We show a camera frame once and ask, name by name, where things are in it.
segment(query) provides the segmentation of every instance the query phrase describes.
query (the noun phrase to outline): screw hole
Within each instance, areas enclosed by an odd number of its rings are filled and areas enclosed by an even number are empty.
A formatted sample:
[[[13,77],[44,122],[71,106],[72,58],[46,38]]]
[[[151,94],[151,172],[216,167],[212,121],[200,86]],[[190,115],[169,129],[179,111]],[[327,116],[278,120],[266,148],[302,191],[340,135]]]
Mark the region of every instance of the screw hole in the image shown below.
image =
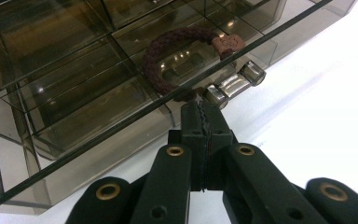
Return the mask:
[[[154,207],[150,213],[155,219],[163,219],[167,216],[167,209],[164,206],[157,206]]]
[[[320,186],[320,190],[324,196],[329,199],[338,201],[338,202],[345,202],[348,200],[348,194],[341,188],[329,184],[329,183],[322,183]]]
[[[250,147],[240,147],[239,152],[245,156],[252,156],[255,154],[255,150]]]
[[[100,186],[95,192],[97,198],[99,200],[111,200],[118,196],[120,193],[120,186],[118,184],[104,184]]]
[[[301,211],[296,208],[288,208],[286,212],[289,217],[295,220],[301,220],[304,217]]]
[[[180,147],[169,147],[167,149],[167,153],[170,156],[180,156],[184,153],[184,151]]]

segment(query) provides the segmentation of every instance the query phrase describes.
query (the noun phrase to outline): white background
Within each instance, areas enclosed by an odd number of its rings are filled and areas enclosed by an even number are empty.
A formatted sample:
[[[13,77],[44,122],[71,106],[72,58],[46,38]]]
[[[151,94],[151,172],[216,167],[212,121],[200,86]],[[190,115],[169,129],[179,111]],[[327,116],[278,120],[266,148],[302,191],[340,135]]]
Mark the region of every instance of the white background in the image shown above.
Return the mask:
[[[358,192],[358,2],[348,16],[267,72],[261,86],[235,98],[223,110],[237,138],[259,146],[300,187],[325,176]],[[300,77],[308,78],[307,85],[296,89],[303,81]],[[284,100],[271,103],[287,90],[291,91]],[[266,103],[270,106],[261,118],[266,117],[268,123],[250,134],[246,130],[256,124],[247,115],[257,110],[255,105]],[[136,179],[150,168],[165,141],[159,139],[107,175]],[[84,190],[38,217],[0,214],[0,223],[64,223]],[[229,223],[221,192],[192,193],[189,223]]]

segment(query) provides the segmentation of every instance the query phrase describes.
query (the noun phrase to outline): braided leather bracelet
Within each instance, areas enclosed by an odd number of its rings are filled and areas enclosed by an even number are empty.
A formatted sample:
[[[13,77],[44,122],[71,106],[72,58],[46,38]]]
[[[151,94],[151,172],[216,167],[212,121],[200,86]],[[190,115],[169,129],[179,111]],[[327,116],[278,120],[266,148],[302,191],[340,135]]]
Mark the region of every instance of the braided leather bracelet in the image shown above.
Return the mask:
[[[235,51],[245,47],[245,43],[238,35],[219,37],[217,33],[201,27],[186,27],[160,35],[150,43],[149,48],[146,50],[142,69],[147,79],[152,83],[153,88],[161,95],[173,91],[177,86],[158,76],[158,56],[168,46],[185,39],[212,44],[220,55],[220,60],[224,60]]]

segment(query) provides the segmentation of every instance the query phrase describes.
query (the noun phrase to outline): transparent plastic organizer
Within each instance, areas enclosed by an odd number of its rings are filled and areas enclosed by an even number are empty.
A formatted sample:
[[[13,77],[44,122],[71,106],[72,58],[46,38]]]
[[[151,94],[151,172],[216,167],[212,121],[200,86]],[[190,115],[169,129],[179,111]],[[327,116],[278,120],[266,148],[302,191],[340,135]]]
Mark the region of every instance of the transparent plastic organizer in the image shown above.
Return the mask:
[[[0,1],[0,212],[41,214],[180,122],[183,94],[267,68],[345,16],[349,0]],[[220,61],[181,41],[142,73],[150,41],[182,27],[239,35]]]

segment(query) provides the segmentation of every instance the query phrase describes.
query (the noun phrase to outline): brown braided strap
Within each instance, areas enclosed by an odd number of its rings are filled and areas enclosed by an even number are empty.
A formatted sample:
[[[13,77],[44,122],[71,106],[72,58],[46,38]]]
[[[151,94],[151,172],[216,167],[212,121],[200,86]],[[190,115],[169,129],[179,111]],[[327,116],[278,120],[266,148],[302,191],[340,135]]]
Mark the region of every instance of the brown braided strap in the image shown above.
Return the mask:
[[[147,79],[152,83],[153,88],[161,95],[165,95],[170,91],[173,91],[177,88],[177,86],[174,86],[170,82],[167,82],[158,76],[158,56],[168,46],[171,46],[172,44],[185,39],[199,40],[200,42],[206,42],[209,45],[213,44],[213,46],[218,51],[221,60],[236,51],[229,46],[227,48],[227,45],[224,44],[225,41],[223,41],[222,38],[219,38],[217,33],[206,28],[186,27],[172,30],[160,35],[150,43],[149,48],[146,50],[142,69]]]

